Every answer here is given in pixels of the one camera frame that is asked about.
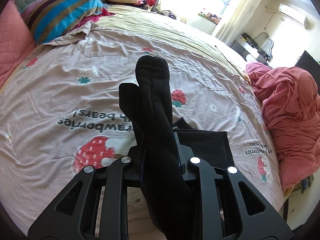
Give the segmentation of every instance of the pillow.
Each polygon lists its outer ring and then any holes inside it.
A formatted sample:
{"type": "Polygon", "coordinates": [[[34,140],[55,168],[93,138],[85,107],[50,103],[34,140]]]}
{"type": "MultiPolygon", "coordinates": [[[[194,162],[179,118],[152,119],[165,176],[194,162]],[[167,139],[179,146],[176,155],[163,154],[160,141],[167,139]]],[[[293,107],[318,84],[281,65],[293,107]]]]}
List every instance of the pillow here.
{"type": "Polygon", "coordinates": [[[312,75],[299,67],[270,69],[247,64],[254,94],[262,103],[280,163],[282,190],[294,187],[320,167],[320,97],[312,75]]]}
{"type": "Polygon", "coordinates": [[[101,12],[101,0],[36,0],[21,16],[39,45],[67,34],[84,17],[101,12]]]}
{"type": "Polygon", "coordinates": [[[35,47],[30,30],[10,0],[0,14],[0,88],[35,47]]]}

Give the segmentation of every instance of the air conditioner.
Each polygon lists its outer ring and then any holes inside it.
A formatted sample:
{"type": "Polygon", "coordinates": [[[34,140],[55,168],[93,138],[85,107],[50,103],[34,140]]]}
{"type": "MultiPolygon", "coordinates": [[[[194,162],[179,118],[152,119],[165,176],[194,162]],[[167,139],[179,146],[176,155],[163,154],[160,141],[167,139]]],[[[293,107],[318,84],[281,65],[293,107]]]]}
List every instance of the air conditioner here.
{"type": "Polygon", "coordinates": [[[297,23],[301,24],[306,29],[308,28],[308,25],[309,25],[308,18],[302,13],[298,12],[297,10],[285,4],[280,4],[279,12],[291,18],[292,20],[296,21],[297,23]]]}

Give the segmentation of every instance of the pink pillow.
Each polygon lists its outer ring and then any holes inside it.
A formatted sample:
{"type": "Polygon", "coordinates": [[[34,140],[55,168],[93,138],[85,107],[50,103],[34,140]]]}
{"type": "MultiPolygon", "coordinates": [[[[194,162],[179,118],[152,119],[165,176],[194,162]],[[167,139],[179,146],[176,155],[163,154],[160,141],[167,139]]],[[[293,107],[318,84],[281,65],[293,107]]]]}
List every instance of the pink pillow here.
{"type": "Polygon", "coordinates": [[[9,0],[0,15],[0,88],[35,47],[36,43],[14,1],[9,0]]]}

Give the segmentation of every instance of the pink bedsheet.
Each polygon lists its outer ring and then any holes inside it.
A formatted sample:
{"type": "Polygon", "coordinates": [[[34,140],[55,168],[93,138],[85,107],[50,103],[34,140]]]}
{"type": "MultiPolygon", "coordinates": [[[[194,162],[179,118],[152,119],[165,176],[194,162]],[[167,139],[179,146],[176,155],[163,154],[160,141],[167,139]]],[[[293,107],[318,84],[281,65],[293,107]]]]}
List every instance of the pink bedsheet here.
{"type": "Polygon", "coordinates": [[[320,165],[320,97],[311,74],[298,67],[270,69],[248,63],[247,72],[270,130],[282,189],[299,183],[320,165]]]}

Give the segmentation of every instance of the black sock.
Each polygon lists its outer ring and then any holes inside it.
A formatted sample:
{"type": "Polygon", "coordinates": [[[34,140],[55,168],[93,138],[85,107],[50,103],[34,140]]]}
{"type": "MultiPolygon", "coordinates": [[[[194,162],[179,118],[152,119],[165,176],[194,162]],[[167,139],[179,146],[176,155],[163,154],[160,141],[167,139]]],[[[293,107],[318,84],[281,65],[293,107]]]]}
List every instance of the black sock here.
{"type": "Polygon", "coordinates": [[[191,239],[193,197],[183,181],[178,149],[172,132],[169,68],[164,59],[144,56],[136,78],[148,119],[146,179],[142,188],[157,225],[171,239],[191,239]]]}
{"type": "Polygon", "coordinates": [[[136,84],[120,84],[119,107],[131,120],[137,145],[140,146],[148,123],[143,109],[142,93],[136,84]]]}

